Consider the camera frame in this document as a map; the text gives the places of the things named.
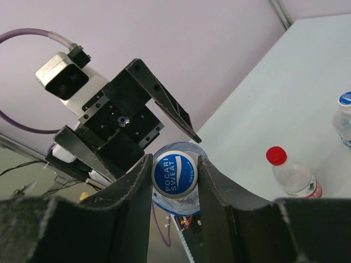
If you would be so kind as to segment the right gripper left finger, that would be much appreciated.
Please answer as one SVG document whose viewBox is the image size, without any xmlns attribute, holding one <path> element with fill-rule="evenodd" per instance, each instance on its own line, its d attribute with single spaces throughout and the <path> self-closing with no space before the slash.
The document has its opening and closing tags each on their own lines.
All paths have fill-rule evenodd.
<svg viewBox="0 0 351 263">
<path fill-rule="evenodd" d="M 1 262 L 146 262 L 153 157 L 80 203 L 1 200 Z"/>
</svg>

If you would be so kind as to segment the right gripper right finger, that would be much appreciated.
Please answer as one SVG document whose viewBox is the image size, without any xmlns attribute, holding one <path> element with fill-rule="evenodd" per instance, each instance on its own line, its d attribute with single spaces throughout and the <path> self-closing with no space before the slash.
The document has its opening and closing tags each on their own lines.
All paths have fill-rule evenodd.
<svg viewBox="0 0 351 263">
<path fill-rule="evenodd" d="M 350 200 L 263 199 L 198 158 L 205 262 L 350 262 Z"/>
</svg>

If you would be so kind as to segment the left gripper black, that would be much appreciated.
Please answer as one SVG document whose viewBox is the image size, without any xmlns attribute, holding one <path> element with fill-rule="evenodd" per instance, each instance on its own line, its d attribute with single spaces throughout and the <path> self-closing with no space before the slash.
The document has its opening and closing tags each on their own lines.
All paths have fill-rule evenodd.
<svg viewBox="0 0 351 263">
<path fill-rule="evenodd" d="M 147 108 L 152 98 L 164 114 L 190 139 L 201 143 L 190 115 L 142 59 L 127 67 L 137 84 L 106 84 L 86 105 L 75 128 L 64 126 L 54 136 L 46 160 L 67 175 L 83 180 L 93 171 L 114 183 L 144 155 L 163 124 Z"/>
</svg>

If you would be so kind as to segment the blue Pocari bottle cap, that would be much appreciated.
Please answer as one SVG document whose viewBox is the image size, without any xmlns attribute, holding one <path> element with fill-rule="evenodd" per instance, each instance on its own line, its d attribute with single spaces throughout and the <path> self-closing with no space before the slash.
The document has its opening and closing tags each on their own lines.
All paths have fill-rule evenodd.
<svg viewBox="0 0 351 263">
<path fill-rule="evenodd" d="M 178 199 L 189 195 L 197 185 L 198 169 L 193 158 L 182 151 L 167 151 L 152 166 L 152 183 L 161 195 Z"/>
</svg>

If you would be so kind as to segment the blue label Pocari bottle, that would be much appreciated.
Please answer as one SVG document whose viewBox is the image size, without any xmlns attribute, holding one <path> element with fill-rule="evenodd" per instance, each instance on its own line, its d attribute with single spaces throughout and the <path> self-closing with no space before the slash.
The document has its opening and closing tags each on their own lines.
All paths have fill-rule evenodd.
<svg viewBox="0 0 351 263">
<path fill-rule="evenodd" d="M 200 146 L 190 142 L 168 144 L 153 155 L 152 201 L 156 206 L 178 216 L 200 213 L 199 156 L 207 155 Z"/>
</svg>

